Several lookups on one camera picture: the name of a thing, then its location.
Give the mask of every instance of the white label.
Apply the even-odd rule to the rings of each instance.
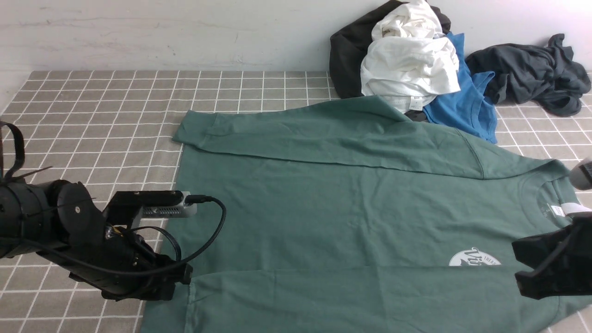
[[[555,214],[557,216],[565,217],[565,213],[563,212],[563,208],[561,208],[559,206],[550,206],[550,207],[553,210],[553,214]]]
[[[561,209],[571,217],[582,216],[582,217],[590,217],[592,216],[592,209],[588,207],[582,206],[579,203],[562,203]]]
[[[421,97],[411,96],[411,101],[409,102],[409,110],[422,111],[422,101],[423,99]]]

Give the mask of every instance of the printed logo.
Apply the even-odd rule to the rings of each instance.
[[[455,254],[448,263],[448,266],[481,265],[501,265],[501,263],[487,253],[479,251],[478,248],[471,248],[470,250],[461,251]]]

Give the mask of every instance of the black cable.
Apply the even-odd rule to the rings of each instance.
[[[164,237],[166,237],[166,239],[169,240],[170,244],[173,246],[173,249],[175,250],[175,261],[181,260],[181,247],[179,246],[179,243],[177,243],[177,240],[175,239],[175,237],[173,237],[173,235],[170,234],[170,232],[162,229],[161,227],[141,226],[139,228],[126,230],[126,232],[134,232],[134,231],[138,231],[138,230],[142,230],[142,229],[154,229],[154,230],[160,232]]]
[[[154,270],[147,270],[147,271],[142,271],[142,272],[129,272],[129,271],[115,271],[115,270],[110,270],[108,268],[102,268],[99,266],[95,266],[92,264],[88,264],[87,262],[84,262],[82,260],[78,260],[76,258],[72,258],[69,255],[65,255],[59,251],[56,251],[48,246],[45,246],[41,243],[35,242],[35,241],[30,241],[28,239],[20,239],[21,243],[33,246],[35,248],[38,248],[42,251],[48,252],[50,254],[53,254],[57,257],[60,257],[64,260],[68,260],[70,262],[73,262],[75,264],[84,266],[86,268],[90,268],[93,270],[97,270],[103,273],[107,273],[107,274],[113,274],[113,275],[119,275],[119,276],[133,276],[133,277],[141,277],[141,276],[150,276],[150,275],[155,275],[155,274],[162,274],[162,273],[166,273],[170,270],[174,270],[175,268],[181,267],[182,265],[190,262],[191,260],[193,260],[195,257],[197,257],[198,255],[202,254],[208,247],[210,247],[210,245],[214,242],[214,240],[216,239],[216,237],[218,237],[218,234],[220,233],[220,230],[222,230],[222,226],[224,225],[224,221],[226,220],[226,206],[224,205],[224,203],[222,203],[222,201],[214,198],[214,197],[208,197],[208,196],[196,196],[196,197],[200,197],[200,200],[203,200],[201,202],[208,202],[208,201],[212,201],[218,204],[218,206],[220,206],[220,208],[222,209],[222,216],[220,217],[220,222],[218,222],[218,227],[216,228],[216,230],[214,231],[214,233],[211,235],[211,237],[208,239],[208,241],[202,245],[202,247],[199,248],[199,250],[193,252],[193,254],[191,254],[190,256],[188,256],[187,258],[178,261],[172,265],[167,265],[164,267],[160,267],[160,268],[156,268]],[[13,240],[14,238],[0,238],[3,240]]]

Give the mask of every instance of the t-shirt sleeve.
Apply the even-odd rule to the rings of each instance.
[[[483,179],[502,179],[522,175],[544,165],[556,172],[565,173],[567,169],[554,159],[533,159],[515,154],[507,149],[493,145],[473,135],[459,131],[478,159],[483,171]]]
[[[484,178],[466,136],[413,122],[380,97],[276,113],[188,112],[173,139],[210,153]]]

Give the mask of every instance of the gray grid mat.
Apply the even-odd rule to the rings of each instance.
[[[102,209],[118,190],[173,188],[181,146],[170,139],[188,109],[278,111],[335,98],[326,72],[33,72],[1,117],[26,138],[22,172],[54,166],[29,182],[82,181]],[[592,155],[592,95],[583,100],[588,106],[568,119],[534,103],[498,107],[499,145],[572,167]],[[12,142],[4,137],[10,153]],[[592,193],[578,196],[592,206]],[[156,232],[141,233],[150,245],[160,244]],[[0,287],[2,333],[139,332],[143,302],[105,301],[34,254],[0,260]],[[548,331],[590,333],[590,325],[587,308]]]

